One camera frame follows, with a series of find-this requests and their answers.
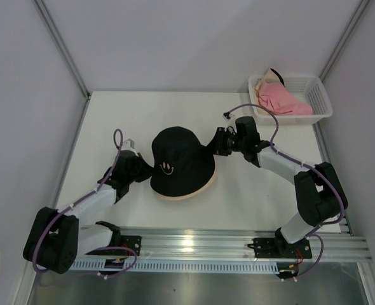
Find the black bucket hat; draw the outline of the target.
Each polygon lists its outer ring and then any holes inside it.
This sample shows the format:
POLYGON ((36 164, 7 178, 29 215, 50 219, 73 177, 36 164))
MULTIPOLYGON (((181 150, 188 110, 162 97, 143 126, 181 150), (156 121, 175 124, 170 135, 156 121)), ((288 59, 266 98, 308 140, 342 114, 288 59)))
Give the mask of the black bucket hat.
POLYGON ((202 148, 203 145, 191 130, 181 126, 162 130, 151 145, 154 158, 152 177, 212 172, 215 168, 214 156, 202 153, 202 148))

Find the cream bucket hat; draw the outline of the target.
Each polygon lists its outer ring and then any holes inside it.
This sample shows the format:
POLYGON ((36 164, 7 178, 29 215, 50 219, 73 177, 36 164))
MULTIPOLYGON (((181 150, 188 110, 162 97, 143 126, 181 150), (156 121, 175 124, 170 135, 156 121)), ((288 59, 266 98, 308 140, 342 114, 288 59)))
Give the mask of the cream bucket hat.
POLYGON ((151 189, 161 200, 180 201, 196 196, 216 180, 217 169, 212 172, 189 173, 182 176, 163 175, 153 176, 150 181, 151 189))

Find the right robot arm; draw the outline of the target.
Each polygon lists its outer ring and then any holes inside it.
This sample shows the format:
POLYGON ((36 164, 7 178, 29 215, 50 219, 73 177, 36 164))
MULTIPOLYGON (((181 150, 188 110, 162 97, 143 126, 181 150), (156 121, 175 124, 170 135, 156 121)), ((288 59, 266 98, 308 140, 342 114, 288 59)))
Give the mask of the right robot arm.
POLYGON ((348 201, 334 167, 328 162, 311 165, 262 140, 251 116, 237 119, 224 113, 228 124, 218 127, 207 149, 214 155, 239 152, 258 168, 269 170, 290 182, 295 189, 297 213, 272 238, 254 238, 248 248, 259 259, 311 258, 311 237, 322 226, 339 222, 348 201))

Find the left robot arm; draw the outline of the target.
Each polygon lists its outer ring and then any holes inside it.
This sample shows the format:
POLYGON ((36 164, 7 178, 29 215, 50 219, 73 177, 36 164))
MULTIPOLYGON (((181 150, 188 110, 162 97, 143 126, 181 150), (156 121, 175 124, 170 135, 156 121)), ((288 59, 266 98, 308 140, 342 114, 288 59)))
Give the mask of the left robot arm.
POLYGON ((120 151, 96 188, 62 210, 44 207, 37 212, 23 258, 38 273, 64 274, 82 255, 137 257, 140 239, 122 237, 119 226, 92 220, 117 204, 129 192, 131 184, 150 178, 152 171, 139 153, 120 151))

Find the white plastic basket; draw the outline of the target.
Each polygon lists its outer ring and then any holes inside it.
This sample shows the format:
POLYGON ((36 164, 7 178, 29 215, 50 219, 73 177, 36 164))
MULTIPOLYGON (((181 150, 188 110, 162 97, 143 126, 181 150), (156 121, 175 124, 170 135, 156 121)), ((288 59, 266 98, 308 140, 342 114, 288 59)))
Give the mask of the white plastic basket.
MULTIPOLYGON (((311 114, 280 114, 277 116, 280 125, 313 125, 333 114, 332 105, 326 89, 318 76, 308 73, 281 74, 286 90, 302 103, 311 107, 311 114)), ((250 102, 258 104, 255 87, 262 80, 262 74, 248 78, 250 102)), ((265 111, 253 108, 253 117, 257 124, 274 125, 273 118, 265 111)))

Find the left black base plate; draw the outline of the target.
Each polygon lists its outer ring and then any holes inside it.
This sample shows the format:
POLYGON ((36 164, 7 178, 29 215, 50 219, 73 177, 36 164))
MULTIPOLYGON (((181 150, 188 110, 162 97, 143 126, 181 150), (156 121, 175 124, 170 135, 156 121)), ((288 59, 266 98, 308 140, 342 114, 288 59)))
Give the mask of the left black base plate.
MULTIPOLYGON (((119 240, 112 241, 110 246, 111 247, 123 247, 129 248, 133 250, 137 256, 140 255, 140 250, 142 248, 142 237, 137 235, 122 235, 119 240)), ((115 255, 122 255, 122 256, 132 256, 133 254, 129 250, 119 249, 113 250, 115 255)))

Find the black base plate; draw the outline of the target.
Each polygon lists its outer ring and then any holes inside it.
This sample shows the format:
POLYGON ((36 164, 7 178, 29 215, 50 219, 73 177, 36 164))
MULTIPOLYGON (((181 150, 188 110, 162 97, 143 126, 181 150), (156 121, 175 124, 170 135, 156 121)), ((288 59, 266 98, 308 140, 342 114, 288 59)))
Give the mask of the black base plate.
MULTIPOLYGON (((110 246, 111 247, 123 247, 129 248, 133 250, 137 256, 140 255, 140 250, 142 248, 142 237, 137 235, 122 235, 119 240, 112 241, 110 246)), ((119 249, 113 250, 115 255, 122 255, 122 256, 132 256, 133 254, 129 250, 119 249)))
POLYGON ((247 247, 254 251, 259 259, 311 259, 312 252, 308 240, 302 239, 293 244, 283 238, 253 238, 247 247))

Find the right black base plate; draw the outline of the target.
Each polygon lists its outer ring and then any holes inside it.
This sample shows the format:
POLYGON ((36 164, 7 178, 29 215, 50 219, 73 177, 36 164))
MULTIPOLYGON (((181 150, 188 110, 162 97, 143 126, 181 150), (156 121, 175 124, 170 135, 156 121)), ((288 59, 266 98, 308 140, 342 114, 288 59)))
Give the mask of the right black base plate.
POLYGON ((311 259, 312 252, 308 240, 302 239, 293 244, 283 238, 253 238, 247 247, 254 251, 259 259, 311 259))

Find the aluminium mounting rail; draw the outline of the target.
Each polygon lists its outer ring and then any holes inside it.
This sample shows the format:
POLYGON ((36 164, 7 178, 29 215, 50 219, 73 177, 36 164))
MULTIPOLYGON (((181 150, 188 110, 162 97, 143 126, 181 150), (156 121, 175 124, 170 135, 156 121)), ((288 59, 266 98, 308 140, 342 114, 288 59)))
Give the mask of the aluminium mounting rail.
MULTIPOLYGON (((141 236, 141 259, 245 261, 253 260, 247 247, 254 238, 272 238, 272 231, 153 229, 122 227, 123 235, 141 236)), ((319 233, 324 241, 322 262, 372 262, 364 237, 319 233)))

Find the left aluminium frame post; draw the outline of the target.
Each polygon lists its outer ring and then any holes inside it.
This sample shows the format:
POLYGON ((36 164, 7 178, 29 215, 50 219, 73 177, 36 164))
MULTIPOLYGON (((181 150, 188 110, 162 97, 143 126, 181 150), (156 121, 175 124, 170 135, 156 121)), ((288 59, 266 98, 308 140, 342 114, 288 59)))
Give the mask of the left aluminium frame post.
POLYGON ((41 18, 42 22, 44 23, 44 26, 46 27, 46 30, 48 31, 51 40, 53 41, 55 47, 57 48, 58 52, 60 53, 60 56, 62 57, 62 60, 64 64, 66 65, 69 74, 73 78, 76 86, 78 87, 79 91, 81 92, 82 96, 85 99, 88 99, 90 96, 90 92, 88 88, 86 87, 85 81, 83 77, 80 74, 80 71, 56 25, 56 22, 54 21, 54 18, 52 17, 45 1, 42 0, 32 0, 32 3, 37 10, 37 13, 39 14, 39 17, 41 18))

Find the aluminium frame post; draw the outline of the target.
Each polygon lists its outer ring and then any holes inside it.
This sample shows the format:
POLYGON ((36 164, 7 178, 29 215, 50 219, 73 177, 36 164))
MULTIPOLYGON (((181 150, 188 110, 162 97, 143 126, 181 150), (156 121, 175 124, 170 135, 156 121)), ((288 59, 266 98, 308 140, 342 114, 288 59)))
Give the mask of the aluminium frame post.
POLYGON ((62 57, 62 60, 64 64, 66 65, 69 74, 73 78, 76 86, 78 87, 79 91, 81 92, 82 96, 85 99, 88 99, 90 96, 90 92, 88 88, 86 87, 85 81, 83 77, 80 74, 80 71, 56 25, 56 22, 54 21, 54 18, 52 17, 45 1, 42 0, 32 0, 32 3, 37 10, 37 13, 39 14, 39 17, 41 18, 42 22, 44 23, 44 26, 46 27, 46 30, 48 31, 51 40, 53 41, 55 47, 57 48, 58 52, 60 53, 60 56, 62 57))
POLYGON ((331 54, 329 55, 324 68, 322 69, 319 78, 322 83, 325 83, 335 68, 341 55, 344 53, 346 47, 351 41, 353 35, 356 33, 360 23, 366 16, 369 8, 373 4, 373 0, 361 0, 358 2, 357 7, 354 9, 349 21, 343 29, 337 43, 335 44, 331 54))

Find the right aluminium frame post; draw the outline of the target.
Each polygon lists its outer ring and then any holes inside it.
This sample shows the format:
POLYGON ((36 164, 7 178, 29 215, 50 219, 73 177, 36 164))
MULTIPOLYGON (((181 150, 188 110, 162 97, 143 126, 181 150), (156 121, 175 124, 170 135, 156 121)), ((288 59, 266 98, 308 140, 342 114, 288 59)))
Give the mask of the right aluminium frame post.
POLYGON ((353 35, 356 33, 360 23, 366 16, 369 8, 373 4, 373 0, 361 0, 358 2, 357 7, 354 9, 349 21, 343 29, 337 43, 335 44, 331 54, 329 55, 324 68, 322 69, 319 78, 322 83, 325 83, 335 68, 341 55, 344 53, 346 47, 351 41, 353 35))

